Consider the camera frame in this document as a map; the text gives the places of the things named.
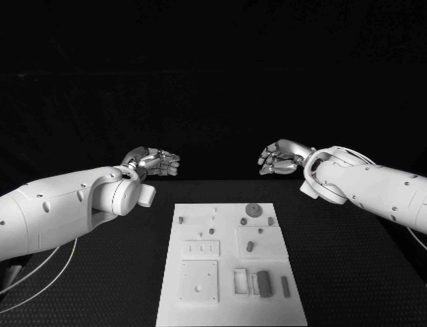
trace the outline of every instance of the white robotic arm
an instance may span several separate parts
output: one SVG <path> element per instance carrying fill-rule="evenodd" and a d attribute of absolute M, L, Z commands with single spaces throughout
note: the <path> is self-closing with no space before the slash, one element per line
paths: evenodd
<path fill-rule="evenodd" d="M 155 194 L 147 174 L 176 175 L 178 157 L 135 148 L 119 166 L 43 178 L 0 197 L 0 261 L 49 250 L 101 223 L 148 207 Z"/>
<path fill-rule="evenodd" d="M 259 156 L 261 174 L 290 174 L 303 166 L 300 191 L 334 204 L 359 208 L 427 234 L 427 178 L 378 166 L 341 147 L 315 151 L 288 140 L 271 144 Z"/>

